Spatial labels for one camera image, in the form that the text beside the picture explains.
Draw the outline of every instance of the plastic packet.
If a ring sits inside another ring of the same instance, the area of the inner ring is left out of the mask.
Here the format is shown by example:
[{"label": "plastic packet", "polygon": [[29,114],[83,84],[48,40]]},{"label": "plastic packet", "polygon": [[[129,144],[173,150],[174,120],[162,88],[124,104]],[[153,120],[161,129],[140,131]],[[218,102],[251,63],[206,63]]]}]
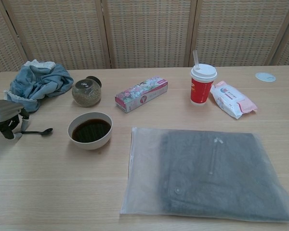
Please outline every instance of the plastic packet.
[{"label": "plastic packet", "polygon": [[258,109],[249,98],[224,81],[212,85],[210,92],[217,105],[236,119],[239,119],[244,113]]},{"label": "plastic packet", "polygon": [[289,195],[251,133],[133,128],[121,213],[289,222]]}]

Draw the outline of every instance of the red cup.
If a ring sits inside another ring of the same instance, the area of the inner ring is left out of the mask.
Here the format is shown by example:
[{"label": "red cup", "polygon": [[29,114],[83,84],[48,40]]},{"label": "red cup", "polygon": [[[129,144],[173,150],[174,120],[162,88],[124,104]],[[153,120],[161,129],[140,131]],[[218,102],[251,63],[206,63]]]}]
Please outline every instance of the red cup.
[{"label": "red cup", "polygon": [[213,81],[217,78],[215,67],[208,64],[199,64],[191,70],[192,88],[191,102],[194,105],[204,105],[208,99],[208,95]]}]

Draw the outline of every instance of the metal spoon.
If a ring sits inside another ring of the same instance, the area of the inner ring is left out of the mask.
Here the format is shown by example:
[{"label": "metal spoon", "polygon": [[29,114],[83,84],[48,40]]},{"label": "metal spoon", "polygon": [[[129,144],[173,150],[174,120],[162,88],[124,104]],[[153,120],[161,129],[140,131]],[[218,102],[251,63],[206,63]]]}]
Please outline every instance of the metal spoon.
[{"label": "metal spoon", "polygon": [[51,134],[53,128],[46,129],[45,131],[22,131],[23,134],[40,134],[41,136],[47,136]]}]

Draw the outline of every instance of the red cup design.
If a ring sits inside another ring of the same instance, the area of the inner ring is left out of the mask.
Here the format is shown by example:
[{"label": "red cup design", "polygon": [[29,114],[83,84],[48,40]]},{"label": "red cup design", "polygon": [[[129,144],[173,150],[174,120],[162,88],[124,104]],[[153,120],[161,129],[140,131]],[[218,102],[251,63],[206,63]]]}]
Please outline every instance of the red cup design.
[{"label": "red cup design", "polygon": [[205,103],[212,86],[212,82],[201,83],[192,78],[191,100],[195,103]]}]

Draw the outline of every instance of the robotic arm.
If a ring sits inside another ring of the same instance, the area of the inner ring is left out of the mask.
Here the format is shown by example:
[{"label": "robotic arm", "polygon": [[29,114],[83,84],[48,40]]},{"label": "robotic arm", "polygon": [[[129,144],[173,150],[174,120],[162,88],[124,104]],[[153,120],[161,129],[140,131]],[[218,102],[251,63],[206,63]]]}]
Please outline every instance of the robotic arm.
[{"label": "robotic arm", "polygon": [[13,129],[19,124],[18,115],[22,117],[21,131],[25,131],[28,128],[29,113],[24,106],[21,103],[0,100],[0,132],[9,140],[22,136],[21,132],[13,133]]}]

